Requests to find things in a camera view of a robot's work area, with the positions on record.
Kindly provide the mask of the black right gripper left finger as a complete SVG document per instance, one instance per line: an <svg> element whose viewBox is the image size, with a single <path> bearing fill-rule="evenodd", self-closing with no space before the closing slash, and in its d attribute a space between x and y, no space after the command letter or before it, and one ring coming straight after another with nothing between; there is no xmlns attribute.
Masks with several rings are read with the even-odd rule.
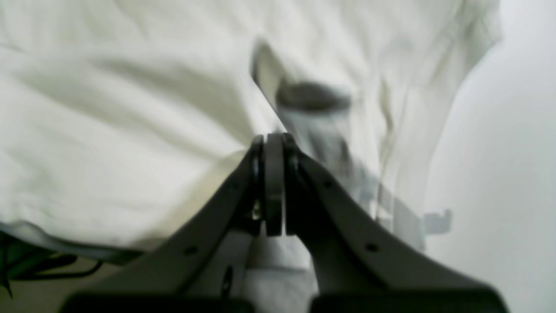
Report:
<svg viewBox="0 0 556 313"><path fill-rule="evenodd" d="M257 136L239 166L155 251L72 295L62 313L253 313L240 298L263 223L282 234L282 134Z"/></svg>

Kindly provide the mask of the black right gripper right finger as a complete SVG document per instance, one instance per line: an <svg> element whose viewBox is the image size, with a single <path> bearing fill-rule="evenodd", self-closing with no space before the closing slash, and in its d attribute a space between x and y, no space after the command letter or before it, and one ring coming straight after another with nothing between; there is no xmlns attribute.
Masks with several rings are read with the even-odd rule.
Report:
<svg viewBox="0 0 556 313"><path fill-rule="evenodd" d="M487 284L449 269L384 230L339 182L282 137L285 229L308 248L320 294L312 313L506 313Z"/></svg>

